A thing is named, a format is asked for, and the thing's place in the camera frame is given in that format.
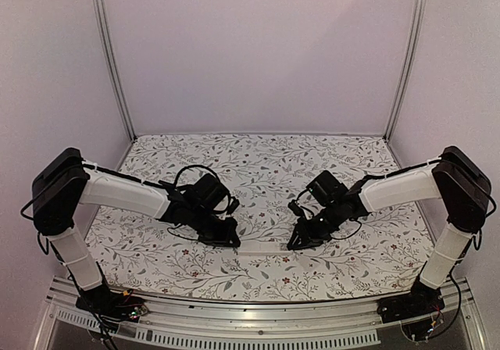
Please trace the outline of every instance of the vertical metal post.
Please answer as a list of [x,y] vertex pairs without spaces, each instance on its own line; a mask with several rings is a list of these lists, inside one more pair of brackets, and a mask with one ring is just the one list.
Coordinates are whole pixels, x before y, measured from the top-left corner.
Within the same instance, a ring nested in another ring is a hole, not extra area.
[[408,87],[409,76],[412,71],[413,61],[417,42],[419,40],[420,28],[422,27],[423,11],[426,0],[415,0],[415,8],[413,10],[412,27],[409,34],[408,46],[406,48],[405,61],[403,63],[401,76],[399,77],[398,89],[391,108],[391,115],[385,128],[384,139],[391,141],[394,134],[396,124],[398,122],[399,113],[401,112],[402,103],[405,97],[406,88]]
[[132,124],[127,102],[125,101],[120,75],[118,74],[118,67],[116,65],[113,45],[111,44],[111,36],[109,34],[109,25],[105,12],[104,0],[93,1],[95,17],[97,19],[98,30],[101,36],[102,49],[104,51],[106,65],[108,67],[109,79],[111,80],[112,89],[115,93],[116,104],[118,105],[118,110],[120,111],[127,136],[131,141],[134,141],[137,138],[137,135],[135,134],[134,125]]

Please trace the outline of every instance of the white wall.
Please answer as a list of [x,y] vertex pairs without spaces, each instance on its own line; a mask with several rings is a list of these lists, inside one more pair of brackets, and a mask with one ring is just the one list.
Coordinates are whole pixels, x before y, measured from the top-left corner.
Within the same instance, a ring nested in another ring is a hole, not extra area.
[[56,272],[19,215],[31,181],[68,146],[115,166],[128,142],[91,0],[0,0],[0,24],[0,348],[26,350]]
[[[393,146],[405,164],[459,146],[491,179],[500,202],[500,0],[427,0],[415,66]],[[439,233],[444,207],[425,210]],[[464,270],[493,348],[500,344],[500,213]]]
[[139,134],[382,134],[415,0],[105,0]]

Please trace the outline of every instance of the floral tablecloth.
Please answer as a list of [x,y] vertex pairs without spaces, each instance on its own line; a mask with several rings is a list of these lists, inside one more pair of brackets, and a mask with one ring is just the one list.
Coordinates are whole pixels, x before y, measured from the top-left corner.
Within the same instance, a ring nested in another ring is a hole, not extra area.
[[[215,134],[140,137],[121,171],[171,182],[189,164],[210,166],[240,199],[234,218],[242,242],[283,243],[296,220],[287,203],[322,170],[349,187],[367,173],[397,169],[379,137]],[[181,183],[201,175],[189,171]],[[311,198],[304,203],[320,209]],[[314,250],[238,256],[174,237],[166,231],[170,224],[102,207],[86,242],[110,284],[168,295],[298,301],[407,290],[432,247],[418,209],[399,205],[362,222],[354,237]],[[357,226],[346,223],[336,236]],[[195,237],[188,227],[175,231]]]

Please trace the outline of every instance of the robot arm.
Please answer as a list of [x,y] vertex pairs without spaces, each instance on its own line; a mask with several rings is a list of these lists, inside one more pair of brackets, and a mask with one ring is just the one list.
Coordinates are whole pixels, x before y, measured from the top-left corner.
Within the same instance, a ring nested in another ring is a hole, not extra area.
[[[217,210],[225,198],[227,207]],[[115,320],[136,320],[146,312],[145,307],[139,298],[109,290],[102,271],[74,226],[73,214],[78,204],[106,205],[166,223],[186,224],[197,231],[198,240],[206,245],[240,245],[236,221],[217,217],[217,214],[231,214],[239,201],[210,174],[192,185],[177,186],[177,181],[153,183],[100,168],[84,161],[75,148],[68,148],[35,178],[33,199],[23,211],[31,204],[30,220],[46,236],[80,292],[77,306]]]
[[391,205],[427,198],[443,200],[448,224],[411,292],[380,301],[379,313],[384,322],[389,322],[432,313],[436,306],[444,308],[439,287],[465,255],[472,236],[484,225],[491,183],[462,151],[448,147],[439,159],[386,176],[365,176],[350,189],[324,171],[307,186],[307,191],[325,208],[307,219],[296,200],[289,204],[299,217],[288,243],[290,250],[321,245],[346,220]]

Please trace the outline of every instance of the floral pattern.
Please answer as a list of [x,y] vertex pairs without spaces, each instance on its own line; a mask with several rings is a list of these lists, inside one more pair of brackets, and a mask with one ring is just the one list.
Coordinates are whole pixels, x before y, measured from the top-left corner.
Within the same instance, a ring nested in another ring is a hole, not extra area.
[[[379,137],[217,134],[140,137],[121,171],[172,182],[189,164],[215,170],[240,199],[234,218],[242,242],[280,244],[288,242],[296,221],[288,202],[322,170],[350,186],[368,173],[397,169]],[[195,182],[203,173],[189,170],[180,182]],[[310,196],[302,202],[320,210]],[[347,240],[283,255],[238,256],[238,250],[174,237],[166,230],[172,226],[102,207],[86,242],[110,284],[238,301],[311,301],[404,291],[432,247],[414,204],[371,214]],[[357,226],[347,222],[336,238]],[[195,238],[189,227],[171,231]]]

